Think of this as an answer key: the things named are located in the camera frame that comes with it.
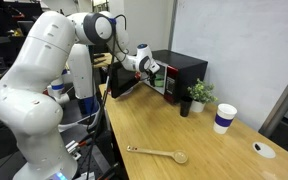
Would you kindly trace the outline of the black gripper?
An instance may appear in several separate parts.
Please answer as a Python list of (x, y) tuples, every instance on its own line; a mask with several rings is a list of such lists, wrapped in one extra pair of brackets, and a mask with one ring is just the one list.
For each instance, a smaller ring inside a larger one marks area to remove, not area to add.
[(149, 72), (148, 80), (152, 87), (155, 87), (155, 79), (156, 79), (156, 73)]

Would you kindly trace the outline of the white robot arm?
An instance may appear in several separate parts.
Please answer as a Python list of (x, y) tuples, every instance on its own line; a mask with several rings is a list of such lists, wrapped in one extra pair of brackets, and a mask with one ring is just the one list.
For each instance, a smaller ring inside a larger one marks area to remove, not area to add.
[(154, 76), (159, 65), (149, 46), (141, 44), (137, 54), (127, 54), (128, 35), (111, 13), (75, 13), (64, 16), (43, 13), (32, 26), (7, 73), (0, 79), (0, 121), (14, 134), (26, 164), (13, 180), (74, 178), (78, 164), (67, 151), (58, 130), (63, 110), (43, 93), (58, 80), (69, 64), (85, 71), (91, 67), (89, 45), (106, 44), (122, 66)]

